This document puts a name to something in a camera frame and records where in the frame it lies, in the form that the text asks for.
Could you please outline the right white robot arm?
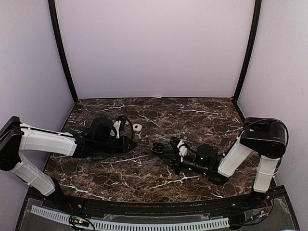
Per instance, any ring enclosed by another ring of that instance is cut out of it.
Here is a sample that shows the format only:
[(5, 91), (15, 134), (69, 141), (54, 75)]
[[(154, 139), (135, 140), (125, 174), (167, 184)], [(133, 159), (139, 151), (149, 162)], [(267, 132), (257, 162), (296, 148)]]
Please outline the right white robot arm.
[(244, 126), (224, 154), (209, 144), (201, 144), (192, 150), (184, 140), (170, 139), (170, 150), (163, 145), (153, 144), (152, 152), (163, 160), (175, 174), (184, 169), (195, 172), (211, 183), (226, 183), (250, 158), (256, 164), (252, 193), (246, 197), (245, 204), (250, 209), (257, 208), (264, 201), (276, 175), (289, 142), (287, 126), (274, 118), (248, 117)]

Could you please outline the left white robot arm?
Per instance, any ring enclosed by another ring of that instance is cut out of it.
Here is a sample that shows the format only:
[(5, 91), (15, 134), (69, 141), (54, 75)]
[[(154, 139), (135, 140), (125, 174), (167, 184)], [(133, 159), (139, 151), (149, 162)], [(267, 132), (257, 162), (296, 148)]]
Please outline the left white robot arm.
[(134, 131), (122, 135), (130, 121), (121, 115), (116, 121), (99, 117), (92, 121), (83, 133), (56, 132), (32, 127), (12, 116), (0, 130), (0, 169), (16, 175), (27, 185), (49, 197), (49, 202), (58, 210), (68, 206), (61, 186), (54, 178), (44, 174), (27, 160), (23, 151), (40, 151), (85, 158), (95, 153), (124, 154), (137, 147)]

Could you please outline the black earbud case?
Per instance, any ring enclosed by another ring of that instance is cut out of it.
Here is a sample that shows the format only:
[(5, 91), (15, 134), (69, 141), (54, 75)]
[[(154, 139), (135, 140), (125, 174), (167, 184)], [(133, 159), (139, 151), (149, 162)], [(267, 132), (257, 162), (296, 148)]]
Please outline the black earbud case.
[(165, 151), (165, 146), (162, 143), (153, 143), (151, 151), (155, 154), (162, 154)]

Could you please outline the small white charging case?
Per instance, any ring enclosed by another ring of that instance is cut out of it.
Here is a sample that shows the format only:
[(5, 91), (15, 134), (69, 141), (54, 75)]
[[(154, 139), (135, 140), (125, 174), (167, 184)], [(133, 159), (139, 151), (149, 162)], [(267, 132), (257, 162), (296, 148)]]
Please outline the small white charging case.
[(142, 130), (142, 125), (140, 125), (140, 124), (133, 124), (133, 130), (135, 132), (140, 132)]

